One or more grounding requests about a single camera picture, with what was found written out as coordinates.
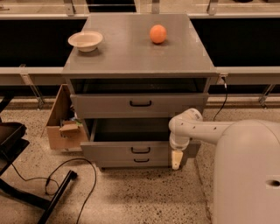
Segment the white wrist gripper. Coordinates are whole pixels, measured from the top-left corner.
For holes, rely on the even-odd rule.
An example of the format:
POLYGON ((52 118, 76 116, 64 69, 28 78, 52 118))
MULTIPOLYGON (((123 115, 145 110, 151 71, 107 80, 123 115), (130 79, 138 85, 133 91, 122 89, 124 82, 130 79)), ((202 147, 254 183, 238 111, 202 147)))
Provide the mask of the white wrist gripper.
POLYGON ((190 143, 190 138, 186 136, 178 136, 174 133, 170 134, 170 146, 174 149, 171 152, 171 167, 173 170, 178 170, 182 161, 184 151, 190 143))

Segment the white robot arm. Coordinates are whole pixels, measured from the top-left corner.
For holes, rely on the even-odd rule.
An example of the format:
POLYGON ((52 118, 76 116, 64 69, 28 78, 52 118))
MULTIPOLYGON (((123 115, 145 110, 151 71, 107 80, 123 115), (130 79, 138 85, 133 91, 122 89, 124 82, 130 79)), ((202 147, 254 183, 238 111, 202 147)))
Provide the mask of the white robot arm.
POLYGON ((280 123, 205 122, 195 108, 169 121, 172 168, 190 141, 214 144, 213 224, 280 224, 280 123))

